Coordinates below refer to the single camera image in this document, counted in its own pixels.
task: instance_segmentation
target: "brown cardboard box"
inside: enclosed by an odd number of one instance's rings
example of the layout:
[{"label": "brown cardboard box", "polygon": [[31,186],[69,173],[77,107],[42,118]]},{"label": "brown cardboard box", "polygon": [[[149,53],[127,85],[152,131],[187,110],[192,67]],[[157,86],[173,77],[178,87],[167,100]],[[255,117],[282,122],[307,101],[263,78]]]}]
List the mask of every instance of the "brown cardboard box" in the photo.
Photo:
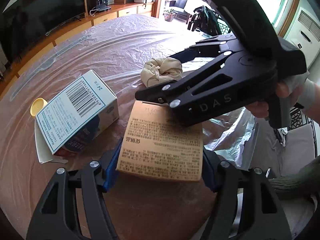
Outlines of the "brown cardboard box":
[{"label": "brown cardboard box", "polygon": [[136,101],[116,169],[145,178],[199,181],[202,146],[202,124],[181,127],[168,106]]}]

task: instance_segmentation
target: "chair with clothes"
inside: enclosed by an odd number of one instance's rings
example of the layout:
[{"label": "chair with clothes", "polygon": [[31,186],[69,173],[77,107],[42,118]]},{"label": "chair with clothes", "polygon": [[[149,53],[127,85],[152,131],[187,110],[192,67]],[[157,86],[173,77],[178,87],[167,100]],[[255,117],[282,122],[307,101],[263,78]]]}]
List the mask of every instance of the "chair with clothes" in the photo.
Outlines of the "chair with clothes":
[{"label": "chair with clothes", "polygon": [[176,0],[175,4],[169,7],[169,10],[173,9],[173,13],[175,13],[177,17],[188,18],[189,14],[184,10],[187,1],[188,0]]},{"label": "chair with clothes", "polygon": [[194,13],[195,14],[192,16],[188,24],[188,30],[198,30],[211,36],[227,34],[231,32],[231,29],[224,24],[222,20],[220,22],[218,21],[220,18],[219,14],[213,10],[210,10],[207,6],[196,8]]}]

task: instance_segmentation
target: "white cord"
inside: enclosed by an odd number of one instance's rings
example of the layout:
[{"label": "white cord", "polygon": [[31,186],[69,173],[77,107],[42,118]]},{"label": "white cord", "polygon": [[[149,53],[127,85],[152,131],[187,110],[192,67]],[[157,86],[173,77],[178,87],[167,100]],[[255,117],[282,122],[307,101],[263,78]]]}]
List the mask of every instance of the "white cord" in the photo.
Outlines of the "white cord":
[{"label": "white cord", "polygon": [[99,11],[99,9],[95,9],[95,8],[96,8],[96,6],[95,6],[95,7],[93,7],[93,8],[92,8],[92,10],[90,10],[90,12],[89,12],[89,13],[90,13],[90,15],[91,15],[92,17],[94,17],[94,16],[95,16],[96,11]]}]

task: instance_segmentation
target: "forearm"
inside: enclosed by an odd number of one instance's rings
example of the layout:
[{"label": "forearm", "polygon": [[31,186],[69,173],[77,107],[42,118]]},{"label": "forearm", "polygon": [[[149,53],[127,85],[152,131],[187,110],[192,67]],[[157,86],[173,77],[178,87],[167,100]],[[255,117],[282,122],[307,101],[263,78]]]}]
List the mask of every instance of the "forearm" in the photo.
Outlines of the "forearm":
[{"label": "forearm", "polygon": [[315,86],[315,100],[308,109],[303,109],[303,113],[313,119],[315,122],[320,124],[320,87],[316,84]]}]

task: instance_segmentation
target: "barcode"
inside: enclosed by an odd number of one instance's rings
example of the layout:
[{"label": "barcode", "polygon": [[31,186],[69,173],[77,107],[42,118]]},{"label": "barcode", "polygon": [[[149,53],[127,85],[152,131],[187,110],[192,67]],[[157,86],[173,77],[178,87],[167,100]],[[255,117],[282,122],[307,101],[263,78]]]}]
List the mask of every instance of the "barcode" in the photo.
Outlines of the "barcode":
[{"label": "barcode", "polygon": [[99,104],[95,100],[95,95],[87,91],[83,81],[76,83],[66,94],[81,117]]}]

